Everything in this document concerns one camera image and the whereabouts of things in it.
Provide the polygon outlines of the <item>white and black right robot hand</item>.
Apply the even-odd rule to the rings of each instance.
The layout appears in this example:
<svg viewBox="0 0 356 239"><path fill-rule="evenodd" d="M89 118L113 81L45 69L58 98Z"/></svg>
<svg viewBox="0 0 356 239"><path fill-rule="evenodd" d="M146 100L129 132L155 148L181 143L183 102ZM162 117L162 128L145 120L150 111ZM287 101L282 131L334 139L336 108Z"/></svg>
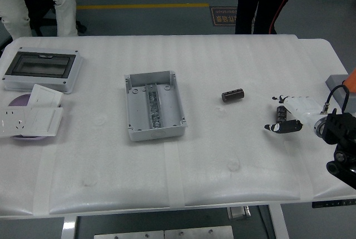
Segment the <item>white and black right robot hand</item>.
<svg viewBox="0 0 356 239"><path fill-rule="evenodd" d="M264 128L274 133L292 133L308 126L319 137L322 136L326 116L322 107L311 97L279 96L273 97L281 104L276 110L276 123Z"/></svg>

